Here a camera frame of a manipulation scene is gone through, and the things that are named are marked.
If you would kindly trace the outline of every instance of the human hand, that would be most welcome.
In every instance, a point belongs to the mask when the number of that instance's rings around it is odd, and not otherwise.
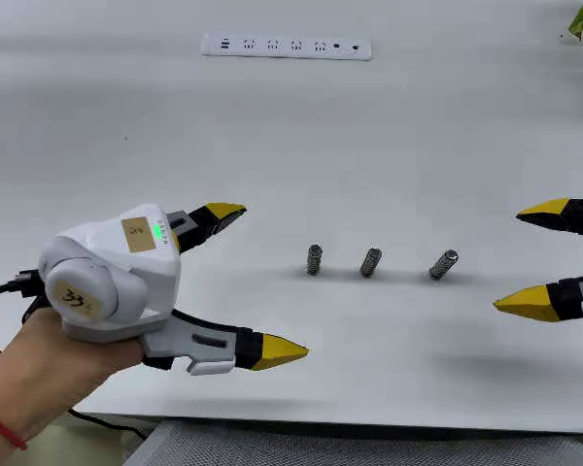
[[[69,339],[58,313],[39,309],[0,354],[0,421],[31,439],[142,358],[137,340],[93,344]]]

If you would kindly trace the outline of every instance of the wrist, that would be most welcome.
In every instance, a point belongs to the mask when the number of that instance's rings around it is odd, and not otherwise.
[[[0,422],[24,442],[32,439],[48,423],[40,411],[33,392],[31,374],[8,367],[0,361]]]

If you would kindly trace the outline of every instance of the yellow fingertip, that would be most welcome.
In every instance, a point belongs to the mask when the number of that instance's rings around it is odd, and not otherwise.
[[[519,212],[519,216],[526,216],[528,214],[556,214],[559,215],[564,210],[564,207],[570,199],[564,197],[562,199],[553,199],[552,201],[543,202],[537,206],[529,207]]]
[[[495,307],[514,316],[533,318],[543,322],[559,322],[546,285],[525,288],[495,302]]]
[[[246,211],[246,207],[242,204],[227,204],[226,202],[211,202],[206,204],[205,207],[207,207],[218,219],[223,219],[226,216],[230,216],[237,212]]]
[[[263,334],[263,349],[261,359],[251,368],[253,371],[262,371],[274,366],[295,361],[306,356],[309,350],[285,338]]]

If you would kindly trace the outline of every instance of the black plastic part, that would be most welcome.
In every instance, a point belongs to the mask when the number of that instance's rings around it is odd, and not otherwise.
[[[143,357],[143,364],[155,369],[161,369],[162,371],[170,371],[171,367],[173,367],[173,362],[175,362],[175,358],[173,356]]]
[[[583,310],[581,309],[583,296],[579,286],[582,281],[583,277],[579,277],[577,279],[559,280],[557,283],[548,283],[546,285],[551,305],[560,320],[583,317]]]
[[[222,323],[214,323],[208,320],[203,320],[195,316],[189,316],[188,314],[184,314],[181,311],[178,311],[177,309],[174,309],[171,315],[178,318],[179,320],[183,320],[184,322],[193,323],[194,325],[199,325],[205,328],[211,328],[212,330],[220,330],[222,332],[238,332],[241,330],[245,330],[247,332],[253,331],[253,329],[247,327],[235,327],[233,325],[224,325]]]
[[[214,229],[219,222],[205,206],[190,212],[189,217],[194,220],[197,226],[177,235],[179,254],[205,243],[205,240],[214,234]],[[176,222],[171,225],[173,228],[177,226]]]
[[[237,212],[234,212],[233,214],[229,214],[225,218],[221,219],[219,224],[218,224],[218,228],[216,228],[216,230],[214,231],[214,234],[216,235],[216,234],[220,233],[221,231],[223,231],[225,228],[227,228],[227,226],[229,226],[231,223],[233,223],[239,216],[241,216],[245,212],[246,211],[237,211]]]
[[[188,214],[203,229],[204,240],[216,233],[220,220],[207,207],[199,207]]]
[[[570,199],[562,212],[557,214],[524,214],[519,220],[550,230],[569,231],[583,235],[583,199]]]
[[[21,316],[21,324],[23,325],[35,311],[43,308],[51,308],[50,300],[48,299],[48,296],[46,296],[46,293],[40,294],[32,303],[30,303],[26,312]]]
[[[570,199],[562,211],[562,217],[567,231],[583,235],[583,199]]]
[[[235,339],[235,367],[252,369],[263,353],[263,334],[239,331]]]
[[[16,291],[20,291],[22,298],[39,296],[43,294],[46,289],[37,269],[20,270],[16,279],[10,281],[9,285],[15,287]]]
[[[532,225],[548,228],[549,230],[567,231],[564,220],[557,214],[518,214],[516,218]]]
[[[209,322],[193,316],[182,313],[176,309],[173,310],[172,316],[212,330],[235,333],[235,367],[251,369],[261,359],[263,349],[263,334],[254,332],[247,327],[234,327],[233,325],[223,325],[221,323]]]
[[[205,335],[197,335],[196,333],[192,335],[192,340],[199,345],[205,345],[206,347],[212,348],[226,348],[226,341],[219,340],[218,338],[210,338]]]

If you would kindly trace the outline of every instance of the metal mesh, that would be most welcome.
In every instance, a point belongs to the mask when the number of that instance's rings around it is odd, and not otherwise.
[[[325,438],[165,421],[126,466],[583,466],[569,437],[399,441]]]

